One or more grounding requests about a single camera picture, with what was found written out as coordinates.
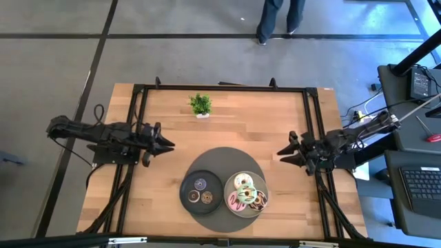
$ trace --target green plant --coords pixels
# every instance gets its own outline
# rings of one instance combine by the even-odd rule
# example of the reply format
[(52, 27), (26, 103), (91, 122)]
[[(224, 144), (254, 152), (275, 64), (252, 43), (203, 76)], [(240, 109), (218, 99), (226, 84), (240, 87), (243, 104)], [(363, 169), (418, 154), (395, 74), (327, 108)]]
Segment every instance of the green plant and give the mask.
[(212, 100), (209, 99), (208, 95), (201, 96), (197, 93), (195, 97), (189, 97), (194, 114), (208, 114), (212, 112)]

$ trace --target green frosted donut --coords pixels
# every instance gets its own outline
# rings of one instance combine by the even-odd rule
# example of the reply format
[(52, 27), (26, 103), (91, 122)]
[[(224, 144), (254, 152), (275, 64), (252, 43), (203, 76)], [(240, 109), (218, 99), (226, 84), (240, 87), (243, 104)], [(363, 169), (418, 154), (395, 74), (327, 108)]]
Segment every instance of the green frosted donut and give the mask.
[(241, 203), (251, 204), (257, 197), (257, 190), (250, 183), (242, 184), (237, 189), (237, 197)]

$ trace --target black plate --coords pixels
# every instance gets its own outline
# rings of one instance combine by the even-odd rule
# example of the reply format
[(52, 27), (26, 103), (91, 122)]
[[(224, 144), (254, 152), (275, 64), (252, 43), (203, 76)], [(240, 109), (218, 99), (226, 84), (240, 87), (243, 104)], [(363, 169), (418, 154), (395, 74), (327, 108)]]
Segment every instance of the black plate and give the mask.
[[(207, 182), (207, 187), (199, 191), (200, 196), (202, 197), (203, 192), (211, 192), (213, 195), (213, 200), (209, 204), (203, 203), (201, 197), (196, 203), (191, 203), (188, 200), (189, 192), (196, 190), (196, 188), (194, 188), (194, 182), (200, 178), (203, 178)], [(181, 188), (179, 189), (179, 198), (189, 213), (194, 215), (206, 215), (218, 209), (223, 202), (223, 185), (219, 177), (213, 172), (198, 170), (184, 178)]]

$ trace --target small potted plant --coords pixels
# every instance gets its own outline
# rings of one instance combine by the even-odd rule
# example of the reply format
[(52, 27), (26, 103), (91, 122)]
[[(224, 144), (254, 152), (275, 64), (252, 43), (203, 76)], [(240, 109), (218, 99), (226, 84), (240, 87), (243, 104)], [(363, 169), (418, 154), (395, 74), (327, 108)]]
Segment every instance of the small potted plant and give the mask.
[(208, 118), (209, 113), (212, 112), (212, 100), (208, 95), (201, 96), (197, 93), (195, 97), (190, 96), (190, 105), (196, 118)]

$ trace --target donut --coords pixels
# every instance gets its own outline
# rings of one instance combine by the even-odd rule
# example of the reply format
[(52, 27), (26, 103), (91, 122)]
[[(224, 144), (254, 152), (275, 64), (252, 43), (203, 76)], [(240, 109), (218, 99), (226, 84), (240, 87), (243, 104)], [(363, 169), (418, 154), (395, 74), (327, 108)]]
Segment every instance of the donut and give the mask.
[(237, 199), (237, 192), (232, 192), (227, 199), (227, 205), (228, 207), (233, 211), (242, 211), (246, 208), (246, 204), (243, 204), (239, 202), (239, 199)]
[(253, 203), (257, 198), (256, 188), (249, 183), (242, 184), (237, 189), (237, 198), (241, 203), (245, 203), (245, 204)]
[(210, 204), (213, 201), (213, 194), (211, 192), (203, 192), (201, 200), (205, 204)]
[(257, 198), (254, 200), (253, 203), (249, 205), (249, 207), (256, 211), (262, 211), (268, 203), (267, 196), (261, 192), (260, 190), (257, 191)]
[(192, 190), (188, 193), (188, 201), (191, 203), (197, 203), (200, 198), (199, 191)]
[(238, 189), (242, 184), (249, 183), (253, 185), (253, 178), (246, 173), (240, 173), (234, 178), (234, 187)]
[(194, 187), (199, 191), (204, 190), (207, 187), (207, 182), (205, 179), (200, 178), (194, 182)]

